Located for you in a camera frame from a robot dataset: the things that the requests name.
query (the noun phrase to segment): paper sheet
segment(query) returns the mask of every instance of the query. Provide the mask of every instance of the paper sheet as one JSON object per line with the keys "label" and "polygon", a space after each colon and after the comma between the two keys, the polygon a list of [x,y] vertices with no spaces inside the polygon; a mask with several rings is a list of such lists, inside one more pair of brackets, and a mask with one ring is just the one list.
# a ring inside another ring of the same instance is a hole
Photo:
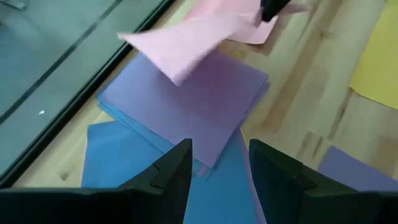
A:
{"label": "paper sheet", "polygon": [[[260,3],[261,0],[196,0],[192,9],[188,12],[184,19],[189,20],[233,12],[242,16],[247,21],[257,24],[261,21],[261,13],[256,15],[256,13],[261,12],[259,11]],[[288,15],[306,10],[307,7],[303,4],[289,3],[279,14]],[[229,39],[247,44],[263,44],[271,33],[276,20],[277,17],[274,17],[268,23],[261,22],[256,31],[245,33],[245,31],[242,30],[233,34],[231,37],[229,37]]]}
{"label": "paper sheet", "polygon": [[[101,99],[101,94],[98,96],[98,101],[98,107],[105,111],[105,113],[109,114],[116,121],[123,124],[126,128],[137,134],[140,134],[144,139],[146,139],[163,154],[168,152],[171,148],[175,146],[174,144],[170,143],[169,141],[149,130],[147,127],[138,123],[136,120],[125,115],[111,104],[104,102]],[[202,164],[200,161],[194,159],[192,173],[193,175],[202,178],[203,181],[206,181],[211,173],[211,169]]]}
{"label": "paper sheet", "polygon": [[331,147],[318,172],[358,191],[398,190],[398,182],[345,152]]}
{"label": "paper sheet", "polygon": [[[117,187],[163,156],[138,133],[111,121],[88,126],[82,187]],[[121,169],[115,173],[115,164]]]}
{"label": "paper sheet", "polygon": [[266,86],[265,73],[219,53],[175,86],[139,54],[106,87],[103,101],[172,144],[192,138],[194,158],[212,168]]}
{"label": "paper sheet", "polygon": [[[293,4],[283,14],[304,10],[305,6]],[[118,36],[144,53],[173,83],[181,85],[221,41],[264,43],[277,18],[261,22],[261,12],[260,0],[202,0],[173,27]]]}
{"label": "paper sheet", "polygon": [[[228,141],[207,182],[192,178],[184,223],[256,222],[239,135]],[[142,140],[117,122],[90,126],[82,187],[117,187],[143,171],[161,155]]]}
{"label": "paper sheet", "polygon": [[358,94],[398,109],[398,1],[389,0],[351,79]]}
{"label": "paper sheet", "polygon": [[222,14],[183,21],[170,28],[118,36],[143,52],[179,85],[222,40],[237,31],[250,34],[255,30],[253,24],[236,14]]}

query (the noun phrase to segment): lavender paper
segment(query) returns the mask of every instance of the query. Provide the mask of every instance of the lavender paper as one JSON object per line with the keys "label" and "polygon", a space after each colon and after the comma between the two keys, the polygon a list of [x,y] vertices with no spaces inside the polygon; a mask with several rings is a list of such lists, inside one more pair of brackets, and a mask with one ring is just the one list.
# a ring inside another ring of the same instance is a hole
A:
{"label": "lavender paper", "polygon": [[213,167],[267,75],[212,53],[182,86],[137,55],[105,89],[103,100],[172,144],[192,138],[194,158]]}
{"label": "lavender paper", "polygon": [[398,190],[398,182],[332,146],[318,172],[358,191]]}

